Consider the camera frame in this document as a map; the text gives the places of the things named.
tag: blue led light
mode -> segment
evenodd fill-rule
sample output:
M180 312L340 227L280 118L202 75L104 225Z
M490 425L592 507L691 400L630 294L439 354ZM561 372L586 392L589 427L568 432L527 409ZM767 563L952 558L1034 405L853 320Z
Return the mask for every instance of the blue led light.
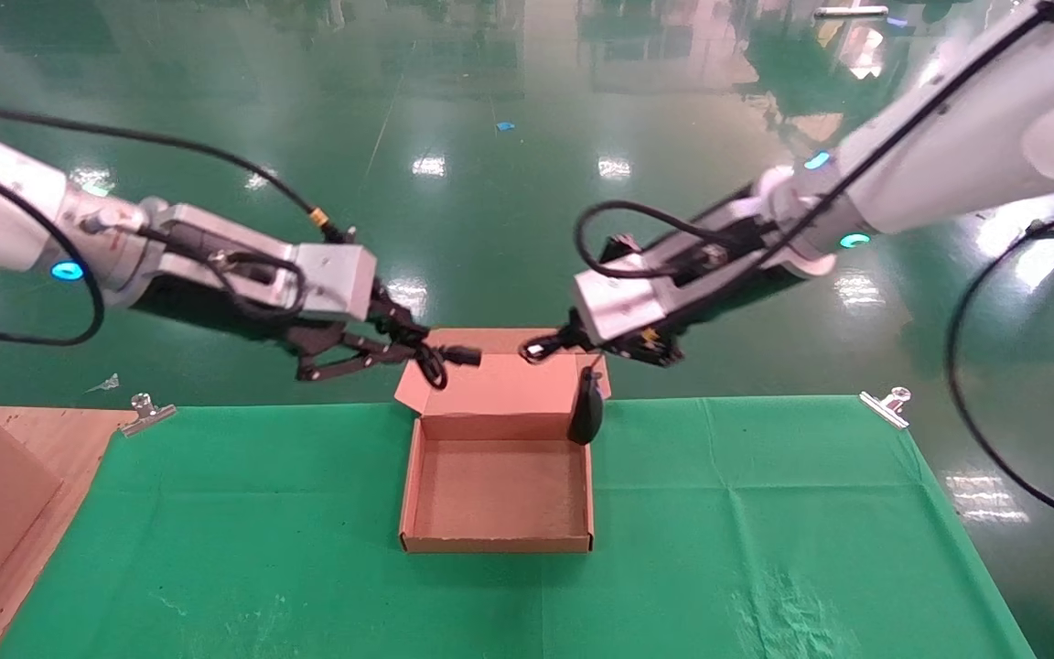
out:
M831 159L832 154L827 151L820 151L819 154L812 156L812 159L803 163L803 169L820 169L823 167L823 163L831 161Z
M865 233L850 233L848 236L840 238L840 247L844 247L845 250L852 250L853 247L862 246L870 240L871 238Z
M82 279L84 268L74 260L61 260L52 267L52 276L59 280Z

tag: black cable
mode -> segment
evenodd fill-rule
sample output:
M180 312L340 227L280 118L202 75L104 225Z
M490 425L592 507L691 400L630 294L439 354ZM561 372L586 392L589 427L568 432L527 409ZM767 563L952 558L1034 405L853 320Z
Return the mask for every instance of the black cable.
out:
M639 212L644 214L644 216L651 217L663 225L672 226L674 229L682 231L684 233L690 234L690 236L698 236L703 240L710 243L719 243L720 237L717 231L711 231L708 229L700 228L700 226L690 225L689 221L682 221L678 217L672 216L667 212L662 212L653 208L653 206L637 203L637 201L630 201L626 199L609 199L607 201L601 201L601 203L589 206L585 209L585 212L577 217L577 251L580 253L580 258L588 264L588 267L592 271L599 272L604 276L611 276L614 279L651 279L653 276L672 276L677 274L677 268L665 267L665 268L653 268L653 270L642 270L642 271L627 271L627 270L613 270L610 267L604 267L600 263L600 259L594 257L594 255L588 250L588 241L585 240L585 230L588 228L588 222L604 213L610 212L611 210L627 210L627 212Z
M945 348L945 374L946 374L946 387L950 389L950 400L954 402L954 409L958 410L958 416L961 416L962 423L965 423L967 430L970 430L971 437L974 438L975 442L978 442L978 446L981 447L982 452L988 456L991 460L998 464L999 468L1004 474L1014 481L1020 488L1028 491L1030 496L1037 498L1042 504L1051 506L1054 508L1054 496L1050 496L1036 487L1036 485L1030 484L1028 479L1019 476L1019 472L1015 471L1011 464L1008 464L1007 460L1003 460L999 451L995 449L990 440L984 437L982 430L979 429L978 423L974 421L974 416L967 409L965 398L962 396L961 383L958 381L958 349L961 343L961 331L962 325L965 322L967 311L970 309L971 303L974 297L978 295L979 289L982 288L982 284L987 283L991 274L994 274L996 270L1003 263L1007 263L1012 255L1016 254L1020 250L1020 247L1026 246L1026 244L1037 240L1046 236L1047 233L1054 229L1054 219L1045 222L1045 225L1037 226L1036 229L1029 230L1023 234L1022 237L1008 247L1008 250L999 254L999 258L992 260L987 267L979 272L973 280L970 283L970 287L967 287L967 292L962 293L962 296L958 299L958 305L954 308L953 315L950 316L950 326L946 329L946 348Z
M798 238L803 231L806 231L809 226L815 224L816 218L819 218L821 214L827 211L828 208L832 208L832 205L836 202L838 197L843 195L843 193L847 191L853 183L860 180L860 178L864 176L867 171L870 171L871 167L874 167L875 163L881 161L881 158L890 154L890 151L902 141L902 139L907 137L909 134L911 134L917 125L924 121L926 117L938 112L938 110L942 108L942 104L945 103L954 92L957 92L958 89L963 86L963 84L967 84L968 80L972 79L979 71L982 70L983 66L987 66L992 61L995 61L995 58L998 58L999 55L1007 52L1012 45L1015 45L1020 38L1024 37L1026 34L1040 24L1046 24L1046 22L1054 22L1054 0L1038 0L1038 3L1036 4L1036 13L1032 14L1028 20L1021 22L1013 31L1004 34L1002 38L999 38L999 41L996 41L994 45L991 45L990 49L982 52L982 55L979 55L978 58L971 61L967 67L963 67L961 73L955 75L953 79L950 79L949 82L946 82L945 85L938 91L938 93L934 94L932 99L926 100L916 113L913 113L913 116L909 118L905 123L900 125L899 129L895 130L894 133L885 139L885 141L881 142L881 144L874 149L867 157L865 157L857 167L853 169L853 171L850 172L848 175L844 176L840 182L837 182L836 187L834 187L832 191L825 193L825 195L817 201L816 206L813 206L813 208L804 214L798 225L795 225L794 228L787 230L778 243L775 243L772 247L767 247L766 250L762 252L760 257L750 263L750 266L744 268L744 270L739 272L735 278L728 280L728 283L720 289L718 294L722 295L723 292L731 291L731 289L740 287L740 285L743 285L750 275L756 274L756 272L759 271L759 268L762 268L764 264L774 258L775 254L778 254L779 251L786 249L792 240ZM715 203L710 208L706 209L705 212L698 213L698 216L691 219L690 222L702 219L702 217L705 217L706 214L715 212L724 202L725 201L720 201L720 203ZM599 274L603 274L604 276L611 276L611 278L614 279L652 279L656 276L669 276L669 271L662 270L662 268L637 271L612 270L609 267L601 266L601 264L593 258L591 252L589 252L585 247L585 228L588 226L588 222L593 219L593 217L598 216L598 214L606 212L607 210L616 209L632 210L632 212L645 214L645 216L662 221L664 225L674 226L674 228L678 230L684 231L683 228L688 226L687 222L669 216L668 213L660 212L660 210L651 208L651 206L639 205L635 201L626 200L604 201L604 203L596 205L586 210L586 212L582 213L581 217L577 220L577 232L574 233L574 238L577 239L577 251L580 253L581 259L583 259L586 266L591 268L592 271L599 272ZM718 240L704 237L702 233L695 233L690 231L686 231L686 233L691 233L694 236L698 236L699 238L703 238L707 241L718 243Z
M199 250L197 247L177 240L170 236L170 234L162 233L155 229L142 228L137 230L137 234L138 236L150 240L163 243L163 245L167 246L173 253L180 254L184 258L197 263L198 266L204 267L206 270L209 270L210 274L213 274L214 278L218 279L218 285L222 288L222 293L226 293L226 297L230 301L231 305L233 305L239 313L246 317L252 318L252 321L259 321L264 323L280 323L290 321L290 318L298 316L298 313L300 313L304 309L304 295L307 291L307 275L304 274L304 270L301 270L300 267L297 267L292 261L275 258L273 255L260 252L222 252L220 258L214 258L216 257L216 254ZM237 266L237 264L240 263L253 263L260 264L260 266L277 267L280 268L280 270L289 271L291 274L295 275L295 299L293 299L292 304L288 305L285 309L264 309L259 305L248 303L247 299L243 299L242 295L239 295L237 289L234 288L234 284L231 282L230 276L227 276L226 268L223 267Z
M210 144L202 144L201 142L194 142L192 139L173 137L172 135L148 133L148 131L143 130L117 129L113 125L91 123L91 121L67 120L67 118L43 115L39 113L25 113L21 112L21 110L0 108L0 118L1 120L7 121L21 121L21 123L46 125L50 127L50 129L72 130L75 131L75 133L106 135L109 137L120 137L121 139L134 139L136 142L151 142L151 144L183 149L187 151L194 151L194 153L197 154L220 159L222 162L233 163L233 166L246 169L246 171L252 172L255 176L259 176L264 180L267 180L267 182L272 185L272 187L279 191L281 195L288 197L288 199L294 201L295 205L304 209L304 212L311 218L311 221L314 221L315 226L325 232L326 236L328 236L328 234L335 237L340 236L339 231L331 225L328 220L327 214L323 212L323 210L319 210L318 206L310 203L307 199L300 196L300 193L294 191L290 185L284 183L281 179L279 179L279 177L275 174L272 174L272 172L269 172L262 167L256 166L256 163L248 161L248 159L241 156L234 155L230 153L230 151L221 150L217 147L211 147Z
M92 268L87 267L87 261L84 260L83 254L80 253L79 249L76 249L76 246L57 226L52 225L50 219L43 217L43 213L31 205L31 201L22 198L17 192L2 183L0 183L0 196L3 196L5 200L11 201L18 210L21 210L26 216L37 221L39 226L42 226L47 236L51 236L61 247L67 254L67 257L79 264L83 270L83 279L85 287L87 287L87 294L92 296L92 322L89 323L87 329L84 329L83 332L75 336L70 338L50 338L31 334L0 332L0 342L37 346L75 346L86 342L87 338L92 338L96 335L96 332L100 332L100 326L104 324L104 294L100 291L100 282L96 280L96 275L93 274Z

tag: open cardboard box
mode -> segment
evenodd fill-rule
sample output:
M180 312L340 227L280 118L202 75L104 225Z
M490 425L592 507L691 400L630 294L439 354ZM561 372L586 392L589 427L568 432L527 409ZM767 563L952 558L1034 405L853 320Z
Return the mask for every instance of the open cardboard box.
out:
M396 400L413 422L401 543L406 551L590 551L591 450L567 438L581 368L594 355L527 364L519 345L547 329L436 329L430 345L482 349L447 365L445 391L406 365ZM603 398L607 368L597 364Z

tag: cable connector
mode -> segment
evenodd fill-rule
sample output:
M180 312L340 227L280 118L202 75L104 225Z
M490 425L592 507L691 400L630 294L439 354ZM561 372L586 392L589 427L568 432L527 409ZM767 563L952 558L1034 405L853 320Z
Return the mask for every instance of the cable connector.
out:
M1036 12L1043 17L1043 20L1054 24L1054 0L1038 0Z

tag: black computer mouse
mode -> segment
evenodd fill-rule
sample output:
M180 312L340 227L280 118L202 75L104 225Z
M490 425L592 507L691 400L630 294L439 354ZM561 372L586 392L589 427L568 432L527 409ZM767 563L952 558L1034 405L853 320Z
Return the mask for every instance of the black computer mouse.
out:
M568 439L581 446L597 439L601 422L604 419L604 399L601 396L598 380L600 380L600 373L591 366L586 366L580 372L577 407L572 410L572 424L568 426Z

